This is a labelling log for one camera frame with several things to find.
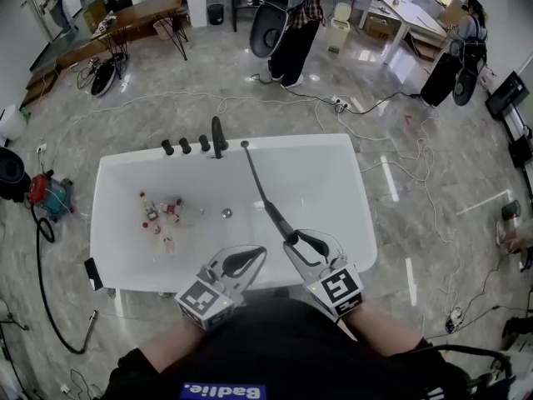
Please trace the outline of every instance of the faucet spout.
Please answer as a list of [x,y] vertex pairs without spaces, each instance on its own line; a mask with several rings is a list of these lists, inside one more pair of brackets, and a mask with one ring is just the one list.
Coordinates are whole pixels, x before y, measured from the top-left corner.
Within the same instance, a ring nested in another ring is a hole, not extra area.
[[211,133],[213,137],[213,148],[215,148],[215,158],[222,158],[222,151],[227,150],[227,141],[224,138],[220,118],[215,116],[211,121]]

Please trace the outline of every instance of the wooden desk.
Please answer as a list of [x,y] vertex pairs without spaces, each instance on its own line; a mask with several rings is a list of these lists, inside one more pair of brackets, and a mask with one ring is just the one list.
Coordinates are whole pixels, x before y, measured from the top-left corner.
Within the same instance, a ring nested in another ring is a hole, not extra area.
[[131,30],[147,23],[171,18],[173,34],[171,35],[169,33],[169,35],[177,50],[187,60],[182,39],[186,42],[188,42],[188,39],[183,31],[180,19],[180,16],[187,14],[187,12],[181,9],[181,7],[182,0],[146,0],[145,2],[126,7],[116,13],[117,19],[111,27],[98,35],[96,33],[93,34],[91,40],[107,40],[109,46],[111,46],[110,40],[112,39],[116,45],[121,46],[125,41],[131,41],[128,34]]
[[179,11],[182,6],[182,0],[146,0],[119,10],[115,15],[117,19],[109,29],[100,34],[92,35],[92,40],[101,38],[105,34],[112,33],[121,28],[133,28],[137,25],[150,21],[156,15],[165,17],[169,12]]
[[431,36],[440,39],[445,39],[447,37],[446,31],[444,31],[436,20],[429,16],[420,6],[411,2],[402,2],[402,0],[400,0],[399,4],[394,4],[394,0],[381,0],[380,3],[383,3],[387,9],[393,11],[401,21],[400,30],[394,37],[383,63],[387,65],[391,63],[391,60],[400,45],[400,40],[406,36],[410,28],[422,30]]

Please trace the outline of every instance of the black faucet handle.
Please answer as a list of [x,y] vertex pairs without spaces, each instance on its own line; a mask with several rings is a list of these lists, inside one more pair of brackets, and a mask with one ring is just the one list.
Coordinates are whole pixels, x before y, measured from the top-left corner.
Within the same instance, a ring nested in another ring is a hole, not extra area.
[[182,139],[180,139],[180,145],[182,147],[183,154],[188,154],[191,152],[192,149],[186,137],[183,137]]
[[206,135],[201,135],[199,138],[198,138],[198,142],[200,143],[200,145],[202,145],[202,151],[203,152],[207,152],[211,149],[211,144],[209,143],[209,139],[207,139],[207,136]]
[[165,139],[163,142],[161,142],[161,146],[165,149],[167,156],[171,156],[174,153],[174,147],[170,144],[168,139]]

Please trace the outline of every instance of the gray floor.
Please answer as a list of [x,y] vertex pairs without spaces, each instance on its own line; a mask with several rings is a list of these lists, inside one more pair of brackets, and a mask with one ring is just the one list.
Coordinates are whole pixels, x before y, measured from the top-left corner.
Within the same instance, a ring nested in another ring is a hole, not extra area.
[[[26,132],[13,145],[20,151],[30,174],[38,172],[34,150],[39,138],[48,144],[43,156],[46,169],[52,166],[59,177],[74,180],[77,209],[71,219],[57,226],[57,242],[42,247],[42,264],[47,295],[59,327],[68,341],[79,346],[93,309],[101,315],[81,357],[70,354],[55,338],[42,306],[35,261],[35,224],[22,204],[5,202],[0,207],[6,224],[0,263],[0,294],[17,318],[30,327],[21,332],[5,327],[12,355],[30,384],[47,398],[63,398],[59,388],[68,383],[70,368],[83,373],[87,382],[104,388],[121,355],[180,319],[173,299],[156,293],[93,292],[83,262],[89,258],[89,228],[92,195],[102,156],[157,148],[163,139],[173,143],[183,136],[193,139],[209,133],[211,118],[217,114],[220,99],[165,94],[206,92],[223,97],[255,97],[261,100],[294,101],[297,98],[277,84],[251,82],[253,73],[267,75],[266,64],[248,49],[250,23],[239,21],[237,33],[227,19],[221,26],[187,29],[189,60],[171,42],[150,37],[130,45],[130,62],[122,82],[96,99],[76,88],[76,73],[61,73],[53,90],[30,106],[32,117]],[[427,78],[423,67],[408,49],[401,48],[388,67],[382,64],[386,49],[382,42],[351,31],[340,54],[326,50],[328,31],[321,28],[307,59],[306,82],[299,93],[324,96],[348,95],[361,108],[369,108],[397,90],[418,92]],[[426,181],[436,209],[436,225],[445,240],[458,246],[461,270],[452,290],[463,307],[481,290],[490,268],[501,259],[494,241],[494,226],[501,207],[513,198],[522,204],[525,218],[531,215],[526,189],[507,152],[503,127],[484,106],[480,89],[465,107],[457,107],[449,97],[437,109],[420,101],[397,96],[367,115],[342,115],[354,133],[370,137],[388,136],[404,156],[416,157],[417,138],[429,135],[426,145],[434,150],[435,165]],[[105,108],[116,108],[95,112]],[[289,134],[322,133],[320,118],[328,133],[345,133],[335,113],[326,104],[315,102],[284,105],[233,99],[221,115],[228,138],[248,138]],[[383,160],[398,162],[414,176],[427,174],[423,157],[400,158],[392,141],[353,138],[361,170]],[[426,150],[431,161],[431,151]],[[374,267],[361,275],[367,301],[382,311],[421,329],[426,310],[424,334],[444,332],[445,297],[436,288],[447,288],[447,277],[458,267],[454,247],[436,233],[434,209],[423,182],[417,182],[397,166],[376,167],[364,172],[366,194],[371,209],[378,246]],[[500,192],[508,194],[457,216],[457,213]],[[406,258],[413,266],[411,299],[406,275]],[[466,320],[495,304],[525,308],[531,285],[529,274],[520,274],[516,255],[503,258],[500,271],[487,283],[487,294],[472,306]],[[295,297],[303,298],[297,288]],[[464,343],[476,347],[499,348],[506,319],[521,315],[504,308],[490,312],[457,334],[437,338],[440,343]],[[446,356],[477,376],[486,361]]]

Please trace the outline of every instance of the white trash bin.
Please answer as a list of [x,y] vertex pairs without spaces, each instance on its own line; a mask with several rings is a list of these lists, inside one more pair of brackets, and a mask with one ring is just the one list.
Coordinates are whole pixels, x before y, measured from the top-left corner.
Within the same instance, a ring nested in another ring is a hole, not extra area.
[[156,29],[157,35],[161,40],[170,40],[170,37],[174,34],[172,31],[172,20],[169,17],[157,21],[153,24],[153,27]]
[[344,46],[346,37],[350,32],[350,18],[351,7],[349,4],[338,3],[335,6],[333,19],[331,20],[330,39],[327,43],[327,50],[339,53]]
[[14,104],[5,107],[0,113],[0,135],[10,141],[14,141],[22,135],[26,124],[26,118]]

